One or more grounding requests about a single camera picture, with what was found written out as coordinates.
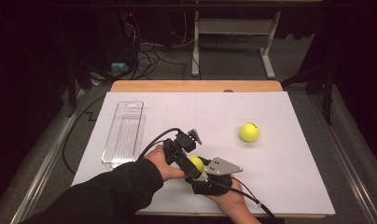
table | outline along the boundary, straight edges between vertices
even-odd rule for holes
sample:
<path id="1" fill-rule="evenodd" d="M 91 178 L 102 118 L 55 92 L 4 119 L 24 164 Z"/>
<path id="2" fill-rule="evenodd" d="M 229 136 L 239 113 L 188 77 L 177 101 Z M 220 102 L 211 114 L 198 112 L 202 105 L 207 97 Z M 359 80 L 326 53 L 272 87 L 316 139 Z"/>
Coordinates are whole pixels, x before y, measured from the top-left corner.
<path id="1" fill-rule="evenodd" d="M 225 2 L 225 0 L 201 0 L 203 2 Z M 321 2 L 322 0 L 287 0 L 271 2 Z M 238 2 L 267 2 L 261 0 L 235 0 Z M 194 21 L 194 47 L 192 52 L 191 74 L 196 77 L 200 74 L 200 34 L 235 34 L 235 35 L 267 35 L 267 44 L 264 48 L 259 49 L 261 60 L 269 79 L 275 79 L 269 52 L 278 26 L 280 11 L 276 11 L 272 19 L 269 20 L 232 20 L 232 19 L 200 19 L 200 13 L 195 12 Z"/>
<path id="2" fill-rule="evenodd" d="M 277 217 L 335 213 L 288 95 L 272 80 L 116 82 L 105 98 L 73 185 L 107 172 L 100 163 L 107 131 L 117 102 L 128 100 L 145 103 L 143 143 L 149 143 L 167 127 L 177 126 L 184 132 L 196 128 L 203 144 L 193 152 L 209 159 L 218 156 L 243 167 L 244 171 L 235 176 Z M 249 109 L 242 110 L 242 105 Z M 255 143 L 243 142 L 236 133 L 240 124 L 249 120 L 260 127 Z M 247 203 L 257 217 L 266 216 L 254 203 Z M 213 202 L 193 194 L 184 180 L 166 182 L 152 204 L 138 214 L 222 216 Z"/>

white table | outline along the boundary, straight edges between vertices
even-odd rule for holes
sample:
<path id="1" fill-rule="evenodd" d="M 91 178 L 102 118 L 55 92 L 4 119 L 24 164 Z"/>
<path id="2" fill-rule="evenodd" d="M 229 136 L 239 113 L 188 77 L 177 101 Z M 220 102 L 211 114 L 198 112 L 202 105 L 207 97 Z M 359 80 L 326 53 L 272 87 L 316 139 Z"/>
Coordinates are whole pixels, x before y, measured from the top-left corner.
<path id="1" fill-rule="evenodd" d="M 235 176 L 277 217 L 335 214 L 314 158 L 286 92 L 110 92 L 94 127 L 73 185 L 107 172 L 103 149 L 117 102 L 143 101 L 146 124 L 142 148 L 170 128 L 196 129 L 202 146 L 190 155 L 220 157 L 244 168 Z M 240 125 L 254 122 L 260 137 L 240 139 Z M 175 134 L 165 136 L 175 139 Z M 257 217 L 266 216 L 247 201 Z M 216 205 L 192 193 L 183 179 L 171 180 L 140 214 L 221 216 Z"/>

black sleeve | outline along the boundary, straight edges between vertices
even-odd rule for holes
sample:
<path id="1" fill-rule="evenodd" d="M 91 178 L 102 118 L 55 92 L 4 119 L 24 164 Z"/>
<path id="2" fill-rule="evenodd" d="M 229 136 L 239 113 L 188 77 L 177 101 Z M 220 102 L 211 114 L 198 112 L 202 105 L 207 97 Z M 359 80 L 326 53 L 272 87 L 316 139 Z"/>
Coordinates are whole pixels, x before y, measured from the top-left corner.
<path id="1" fill-rule="evenodd" d="M 149 160 L 124 163 L 112 172 L 73 186 L 45 211 L 22 223 L 130 223 L 163 185 Z"/>

black cable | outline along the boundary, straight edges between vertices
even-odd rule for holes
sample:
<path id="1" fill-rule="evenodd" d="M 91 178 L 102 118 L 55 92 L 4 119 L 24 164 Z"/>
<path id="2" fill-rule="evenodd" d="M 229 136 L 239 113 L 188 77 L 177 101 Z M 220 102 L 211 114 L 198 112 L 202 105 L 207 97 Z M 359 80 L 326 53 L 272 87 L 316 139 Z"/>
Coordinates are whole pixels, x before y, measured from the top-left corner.
<path id="1" fill-rule="evenodd" d="M 135 77 L 136 72 L 138 71 L 138 68 L 139 68 L 139 61 L 138 61 L 138 66 L 137 66 L 136 69 L 133 71 L 133 75 L 131 76 L 130 80 L 133 80 L 133 78 Z"/>
<path id="2" fill-rule="evenodd" d="M 148 53 L 153 53 L 153 52 L 151 52 L 151 51 L 141 51 L 141 53 L 143 53 L 143 54 L 145 54 L 145 55 L 147 56 L 147 59 L 148 59 L 148 66 L 146 67 L 145 71 L 142 72 L 142 75 L 140 75 L 140 76 L 138 76 L 138 77 L 136 77 L 136 78 L 133 78 L 133 76 L 132 76 L 132 77 L 131 77 L 131 80 L 137 80 L 137 79 L 139 79 L 139 78 L 141 78 L 141 77 L 148 76 L 148 75 L 150 75 L 152 72 L 154 72 L 154 70 L 156 70 L 156 68 L 157 68 L 157 63 L 158 63 L 159 60 L 156 60 L 156 59 L 154 59 L 154 58 L 151 58 L 151 57 L 148 55 Z M 155 65 L 154 68 L 153 68 L 151 71 L 149 71 L 148 73 L 146 73 L 146 71 L 147 71 L 151 66 L 153 66 L 153 65 Z"/>
<path id="3" fill-rule="evenodd" d="M 153 62 L 151 60 L 154 61 L 154 63 L 157 63 L 159 60 L 155 60 L 154 58 L 151 58 L 148 53 L 153 53 L 149 50 L 145 50 L 145 51 L 141 51 L 142 54 L 145 54 L 146 57 L 145 58 L 141 58 L 141 60 L 139 60 L 139 65 L 143 66 L 143 67 L 149 67 L 149 65 L 153 65 Z M 140 64 L 140 62 L 144 61 L 145 59 L 148 60 L 148 64 L 149 65 L 146 65 L 146 64 Z"/>
<path id="4" fill-rule="evenodd" d="M 143 152 L 139 155 L 138 157 L 138 160 L 140 159 L 143 159 L 146 155 L 146 153 L 148 152 L 149 149 L 151 149 L 157 142 L 157 140 L 159 140 L 161 137 L 163 137 L 164 135 L 166 135 L 167 133 L 170 133 L 170 132 L 173 132 L 173 131 L 177 131 L 178 133 L 182 133 L 182 131 L 178 128 L 172 128 L 172 129 L 169 129 L 163 133 L 161 133 L 159 136 L 157 136 L 153 141 L 151 141 L 147 147 L 145 147 L 145 149 L 143 150 Z"/>
<path id="5" fill-rule="evenodd" d="M 133 72 L 134 70 L 136 70 L 138 68 L 138 62 L 136 60 L 133 60 L 133 62 L 129 65 L 130 68 L 128 71 L 126 72 L 122 72 L 121 74 L 118 74 L 117 75 L 117 78 L 118 79 L 121 79 L 122 77 L 126 77 L 128 76 L 131 72 Z"/>
<path id="6" fill-rule="evenodd" d="M 191 57 L 192 60 L 195 62 L 195 64 L 197 64 L 198 66 L 198 75 L 200 76 L 200 80 L 202 80 L 202 72 L 201 72 L 201 68 L 200 68 L 200 65 L 197 63 L 197 60 L 195 60 L 194 56 Z"/>
<path id="7" fill-rule="evenodd" d="M 69 140 L 69 137 L 70 135 L 72 134 L 72 131 L 75 129 L 75 126 L 77 124 L 77 122 L 80 120 L 80 118 L 87 112 L 87 110 L 95 105 L 98 101 L 100 101 L 102 98 L 105 98 L 105 95 L 99 97 L 98 99 L 96 99 L 95 101 L 93 101 L 89 106 L 87 106 L 83 112 L 77 117 L 77 119 L 75 120 L 75 122 L 73 123 L 72 127 L 70 128 L 69 130 L 69 133 L 67 134 L 64 142 L 63 142 L 63 163 L 65 164 L 66 168 L 73 174 L 75 175 L 76 172 L 70 167 L 70 165 L 68 164 L 67 160 L 66 160 L 66 156 L 65 156 L 65 148 L 66 148 L 66 143 L 67 141 Z"/>
<path id="8" fill-rule="evenodd" d="M 206 35 L 206 36 L 210 36 L 210 37 L 213 37 L 215 39 L 215 45 L 211 48 L 208 48 L 208 47 L 204 47 L 204 46 L 198 46 L 198 48 L 201 48 L 201 49 L 216 49 L 217 46 L 218 46 L 218 40 L 217 40 L 217 37 L 214 36 L 214 35 Z"/>
<path id="9" fill-rule="evenodd" d="M 252 195 L 252 197 L 253 198 L 255 198 L 256 199 L 256 197 L 255 197 L 255 195 L 252 193 L 252 191 L 250 191 L 250 189 L 241 181 L 241 180 L 239 180 L 239 179 L 237 179 L 237 178 L 235 178 L 235 177 L 231 177 L 232 179 L 234 179 L 234 180 L 236 180 L 236 181 L 238 181 L 238 182 L 240 182 L 241 184 L 242 184 L 242 186 L 244 186 L 246 189 L 247 189 L 247 191 L 249 191 L 249 193 L 250 193 L 250 195 Z"/>
<path id="10" fill-rule="evenodd" d="M 158 143 L 163 143 L 163 142 L 165 142 L 165 140 L 160 140 L 160 141 L 154 143 L 154 144 L 152 145 L 152 147 L 156 146 Z"/>
<path id="11" fill-rule="evenodd" d="M 252 39 L 253 37 L 263 37 L 263 36 L 266 36 L 266 35 L 250 35 L 250 36 L 247 36 L 247 35 L 243 35 L 243 36 L 236 36 L 236 35 L 230 35 L 230 36 L 225 36 L 225 35 L 214 35 L 216 38 L 220 38 L 220 39 L 223 39 L 223 40 L 228 40 L 230 42 L 239 42 L 239 43 L 244 43 L 244 42 L 247 42 L 249 41 L 250 39 Z M 233 38 L 245 38 L 244 40 L 237 40 L 237 39 L 233 39 Z"/>
<path id="12" fill-rule="evenodd" d="M 182 79 L 183 80 L 185 79 L 185 70 L 186 70 L 186 66 L 187 66 L 186 63 L 173 63 L 173 62 L 169 62 L 169 61 L 162 59 L 162 57 L 160 57 L 160 55 L 157 53 L 155 46 L 154 46 L 154 54 L 157 55 L 157 57 L 159 57 L 160 61 L 162 61 L 162 62 L 170 63 L 170 64 L 176 64 L 176 65 L 183 65 Z"/>
<path id="13" fill-rule="evenodd" d="M 213 181 L 213 180 L 208 180 L 211 184 L 215 184 L 215 185 L 218 185 L 220 186 L 221 188 L 224 188 L 224 189 L 229 189 L 231 191 L 234 191 L 236 193 L 239 193 L 239 194 L 242 194 L 244 195 L 246 198 L 252 200 L 253 202 L 255 202 L 260 208 L 262 208 L 262 210 L 264 210 L 265 213 L 267 213 L 267 215 L 270 217 L 270 219 L 272 220 L 273 223 L 275 224 L 279 224 L 279 221 L 278 219 L 276 219 L 276 217 L 273 215 L 273 213 L 270 211 L 270 209 L 268 209 L 267 206 L 265 206 L 263 203 L 261 203 L 256 197 L 252 197 L 250 195 L 248 195 L 247 193 L 243 192 L 243 191 L 240 191 L 238 189 L 234 189 L 234 188 L 231 188 L 231 187 L 227 187 L 223 184 L 220 184 L 216 181 Z"/>

hand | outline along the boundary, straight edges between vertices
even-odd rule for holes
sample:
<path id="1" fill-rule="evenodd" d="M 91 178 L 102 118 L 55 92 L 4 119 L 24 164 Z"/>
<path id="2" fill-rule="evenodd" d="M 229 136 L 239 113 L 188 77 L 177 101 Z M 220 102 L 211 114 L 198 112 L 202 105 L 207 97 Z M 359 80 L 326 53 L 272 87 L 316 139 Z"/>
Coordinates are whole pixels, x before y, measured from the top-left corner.
<path id="1" fill-rule="evenodd" d="M 241 184 L 236 180 L 232 179 L 233 189 L 238 189 L 242 191 Z M 210 200 L 214 201 L 218 208 L 229 216 L 229 218 L 235 223 L 260 223 L 249 211 L 249 208 L 244 201 L 244 195 L 237 192 L 229 190 L 227 193 L 220 196 L 205 195 Z"/>
<path id="2" fill-rule="evenodd" d="M 147 153 L 145 159 L 152 161 L 157 166 L 164 182 L 169 179 L 186 177 L 182 170 L 175 169 L 166 163 L 165 153 L 160 145 L 157 145 L 154 150 Z"/>

